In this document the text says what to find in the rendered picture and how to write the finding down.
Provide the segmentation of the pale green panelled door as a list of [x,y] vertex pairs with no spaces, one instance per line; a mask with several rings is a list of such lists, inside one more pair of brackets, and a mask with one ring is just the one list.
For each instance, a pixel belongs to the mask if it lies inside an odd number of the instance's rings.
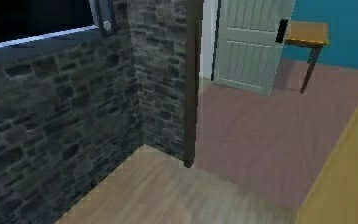
[[281,19],[296,0],[220,0],[214,81],[262,95],[271,93],[284,41],[276,43]]

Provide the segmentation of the orange wooden table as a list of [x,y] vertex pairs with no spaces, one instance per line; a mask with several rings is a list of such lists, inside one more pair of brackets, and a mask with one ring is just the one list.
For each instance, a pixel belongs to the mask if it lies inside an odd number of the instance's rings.
[[307,59],[308,68],[300,88],[300,93],[303,94],[308,86],[321,50],[329,44],[328,25],[320,22],[291,20],[287,25],[285,43],[310,49]]

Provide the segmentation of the dark brown door frame post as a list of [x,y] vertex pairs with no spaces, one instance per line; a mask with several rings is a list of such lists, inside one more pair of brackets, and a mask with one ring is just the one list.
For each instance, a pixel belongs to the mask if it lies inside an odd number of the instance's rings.
[[195,159],[203,0],[186,0],[186,3],[187,33],[183,164],[186,168],[190,168]]

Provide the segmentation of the dark window with white frame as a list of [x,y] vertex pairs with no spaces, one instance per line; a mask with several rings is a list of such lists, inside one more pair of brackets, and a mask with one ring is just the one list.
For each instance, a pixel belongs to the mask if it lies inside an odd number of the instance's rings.
[[0,0],[0,48],[89,30],[116,33],[110,0]]

